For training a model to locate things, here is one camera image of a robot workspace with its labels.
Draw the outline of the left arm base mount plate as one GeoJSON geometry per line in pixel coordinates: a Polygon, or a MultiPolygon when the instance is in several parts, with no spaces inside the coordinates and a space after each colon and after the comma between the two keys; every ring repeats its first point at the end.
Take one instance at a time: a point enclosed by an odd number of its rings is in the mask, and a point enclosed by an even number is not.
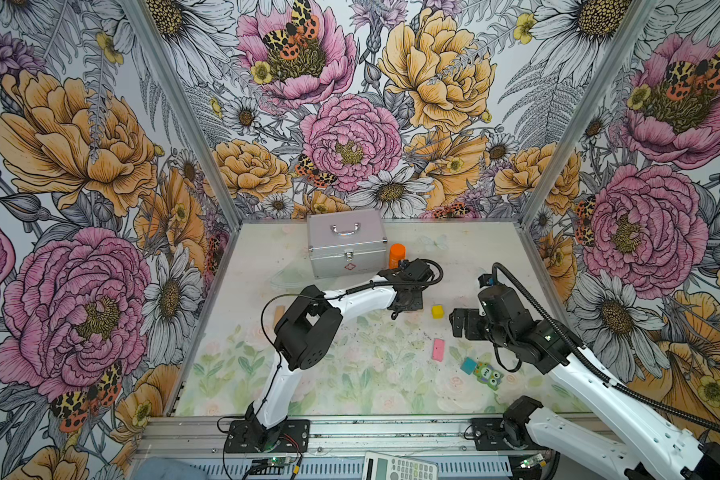
{"type": "Polygon", "coordinates": [[[226,454],[305,453],[311,422],[285,419],[265,429],[256,419],[233,420],[224,443],[226,454]]]}

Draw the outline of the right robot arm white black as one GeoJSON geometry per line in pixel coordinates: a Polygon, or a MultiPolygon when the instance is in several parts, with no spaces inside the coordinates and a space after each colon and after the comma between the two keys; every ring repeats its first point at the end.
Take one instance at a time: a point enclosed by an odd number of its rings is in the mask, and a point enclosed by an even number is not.
{"type": "Polygon", "coordinates": [[[472,422],[476,446],[503,443],[516,450],[551,449],[605,479],[720,479],[720,445],[701,441],[660,415],[660,405],[631,391],[607,372],[565,325],[539,304],[534,319],[525,289],[489,282],[476,309],[457,308],[449,316],[457,338],[488,341],[515,354],[581,400],[615,434],[610,440],[584,428],[527,395],[504,412],[491,430],[472,422]]]}

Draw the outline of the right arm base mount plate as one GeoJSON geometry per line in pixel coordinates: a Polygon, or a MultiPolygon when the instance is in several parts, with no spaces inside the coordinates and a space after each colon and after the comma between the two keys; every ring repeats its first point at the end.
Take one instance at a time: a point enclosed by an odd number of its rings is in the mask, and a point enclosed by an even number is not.
{"type": "Polygon", "coordinates": [[[513,420],[478,417],[470,420],[465,432],[477,451],[524,450],[524,430],[513,420]]]}

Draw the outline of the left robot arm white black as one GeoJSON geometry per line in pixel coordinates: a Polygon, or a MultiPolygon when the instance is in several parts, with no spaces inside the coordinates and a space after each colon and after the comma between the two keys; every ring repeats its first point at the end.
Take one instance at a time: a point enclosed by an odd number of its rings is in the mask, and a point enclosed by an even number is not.
{"type": "Polygon", "coordinates": [[[245,413],[251,430],[270,435],[281,428],[303,373],[323,360],[343,322],[374,311],[387,310],[396,319],[421,310],[424,291],[443,279],[433,260],[404,260],[347,289],[309,285],[296,294],[274,327],[275,356],[266,387],[245,413]]]}

